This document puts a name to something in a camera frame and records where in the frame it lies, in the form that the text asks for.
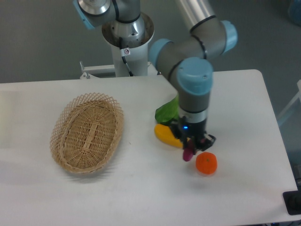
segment blue joint cap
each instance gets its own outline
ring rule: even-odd
[[[169,39],[159,39],[151,46],[149,51],[149,59],[155,68],[157,68],[157,61],[161,50],[169,42],[171,42]]]
[[[177,72],[179,85],[186,92],[202,96],[210,92],[213,84],[213,67],[207,60],[191,57],[183,60]]]
[[[93,25],[88,21],[88,19],[86,18],[85,14],[81,11],[79,4],[77,3],[77,0],[73,0],[73,5],[77,11],[77,13],[79,14],[81,21],[84,23],[84,25],[86,26],[86,28],[88,30],[92,30],[95,29],[95,27],[93,27]]]
[[[225,30],[226,30],[226,47],[223,53],[227,52],[228,50],[232,49],[235,47],[237,40],[238,40],[238,35],[236,28],[233,24],[231,24],[230,21],[223,20],[221,23],[224,25]]]

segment gray floor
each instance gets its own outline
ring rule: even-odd
[[[297,93],[301,79],[301,27],[287,16],[289,1],[210,2],[216,15],[230,20],[239,34],[235,49],[212,61],[214,69],[261,71],[278,114]],[[181,41],[189,35],[174,0],[141,0],[141,4],[155,24],[153,41]],[[101,29],[87,31],[72,0],[3,0],[0,18],[1,83],[77,79],[80,60],[85,66],[112,64]],[[281,133],[291,164],[301,164],[301,109]]]

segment silver cylinder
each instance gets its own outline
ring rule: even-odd
[[[176,0],[176,3],[189,29],[214,15],[208,0]]]
[[[110,0],[78,0],[80,7],[92,15],[101,15],[110,7]]]
[[[145,24],[142,16],[132,23],[111,22],[111,33],[116,43],[122,38],[122,48],[135,48],[141,45],[145,37]]]

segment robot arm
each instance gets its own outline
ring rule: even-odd
[[[189,161],[197,150],[204,151],[215,141],[206,133],[213,84],[213,68],[206,59],[233,48],[237,32],[230,22],[216,18],[206,0],[177,0],[177,4],[190,37],[177,44],[167,39],[156,41],[150,49],[150,61],[179,93],[179,120],[170,127],[183,142],[183,158]]]
[[[74,0],[73,4],[88,29],[114,20],[130,23],[140,16],[140,0]]]
[[[189,156],[184,160],[189,161],[197,150],[204,151],[215,141],[206,133],[213,84],[213,68],[207,59],[233,48],[237,32],[230,22],[217,19],[207,0],[175,1],[190,37],[180,43],[156,41],[149,59],[179,93],[179,120],[170,127],[183,142],[184,153],[188,152],[184,156]],[[140,16],[140,0],[74,0],[73,4],[88,29],[113,21],[110,29],[115,46],[135,48],[141,44],[145,22]]]

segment toy fruit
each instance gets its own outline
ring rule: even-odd
[[[204,174],[213,174],[217,169],[216,156],[209,152],[203,152],[197,156],[196,167]]]
[[[173,133],[171,132],[168,126],[157,124],[154,130],[155,130],[156,137],[159,140],[161,140],[163,143],[175,147],[180,147],[180,148],[183,147],[183,144],[180,142],[179,139],[176,139],[174,137]]]

